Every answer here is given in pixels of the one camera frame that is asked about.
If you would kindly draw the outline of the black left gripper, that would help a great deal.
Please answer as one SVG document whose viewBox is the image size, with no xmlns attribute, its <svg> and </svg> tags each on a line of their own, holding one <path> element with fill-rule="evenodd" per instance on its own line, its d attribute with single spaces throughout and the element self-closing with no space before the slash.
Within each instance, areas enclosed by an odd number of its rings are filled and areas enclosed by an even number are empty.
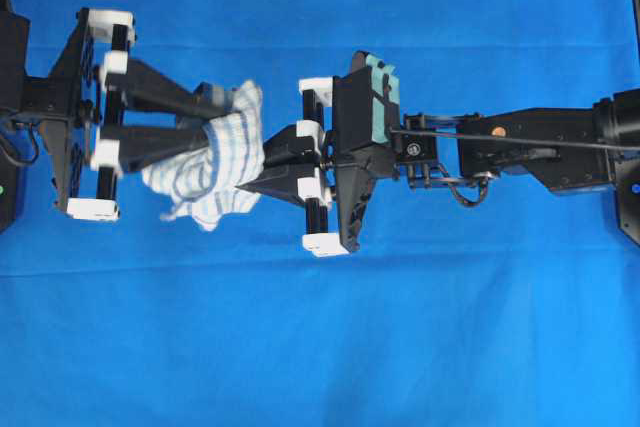
<svg viewBox="0 0 640 427">
<path fill-rule="evenodd" d="M 135 17 L 129 11 L 82 8 L 76 26 L 45 78 L 38 133 L 52 163 L 54 206 L 76 220 L 116 221 L 118 176 L 209 146 L 204 129 L 104 125 L 91 153 L 92 127 L 100 122 L 100 86 L 123 109 L 210 120 L 230 108 L 203 90 L 190 92 L 147 63 L 130 57 Z M 110 47 L 99 69 L 97 43 Z"/>
</svg>

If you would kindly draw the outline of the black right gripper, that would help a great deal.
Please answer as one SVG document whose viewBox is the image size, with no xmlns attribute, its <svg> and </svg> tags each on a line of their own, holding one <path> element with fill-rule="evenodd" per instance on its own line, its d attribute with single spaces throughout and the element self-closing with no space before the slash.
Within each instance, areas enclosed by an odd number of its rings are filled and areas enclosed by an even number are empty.
<svg viewBox="0 0 640 427">
<path fill-rule="evenodd" d="M 358 235 L 367 204 L 379 179 L 394 176 L 396 152 L 391 141 L 371 141 L 370 70 L 345 77 L 299 81 L 304 116 L 263 144 L 264 166 L 253 181 L 238 186 L 307 207 L 303 247 L 317 257 L 346 255 L 359 249 Z M 325 131 L 323 109 L 332 110 Z M 335 185 L 313 164 L 331 170 Z"/>
</svg>

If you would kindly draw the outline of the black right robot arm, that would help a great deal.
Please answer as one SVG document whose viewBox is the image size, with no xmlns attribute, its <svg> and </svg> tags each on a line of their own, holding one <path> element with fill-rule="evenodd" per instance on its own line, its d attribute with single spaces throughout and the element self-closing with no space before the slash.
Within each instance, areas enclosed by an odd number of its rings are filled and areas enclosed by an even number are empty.
<svg viewBox="0 0 640 427">
<path fill-rule="evenodd" d="M 263 172 L 245 188 L 302 207 L 303 244 L 316 256 L 357 251 L 376 183 L 400 177 L 411 188 L 474 188 L 480 198 L 504 172 L 555 194 L 609 187 L 619 228 L 639 237 L 637 91 L 589 109 L 437 117 L 401 115 L 397 79 L 369 67 L 300 89 L 303 119 L 265 143 Z"/>
</svg>

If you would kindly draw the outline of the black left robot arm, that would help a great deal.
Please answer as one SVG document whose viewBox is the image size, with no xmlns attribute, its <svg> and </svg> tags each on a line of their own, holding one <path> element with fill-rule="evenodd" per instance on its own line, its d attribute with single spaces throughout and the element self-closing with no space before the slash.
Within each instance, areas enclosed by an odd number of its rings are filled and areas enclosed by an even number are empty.
<svg viewBox="0 0 640 427">
<path fill-rule="evenodd" d="M 198 127 L 126 126 L 127 110 L 196 123 L 227 110 L 204 88 L 190 92 L 131 57 L 132 13 L 82 8 L 45 77 L 26 72 L 30 22 L 1 0 L 1 124 L 27 131 L 51 159 L 55 207 L 78 220 L 116 221 L 117 179 L 207 146 Z"/>
</svg>

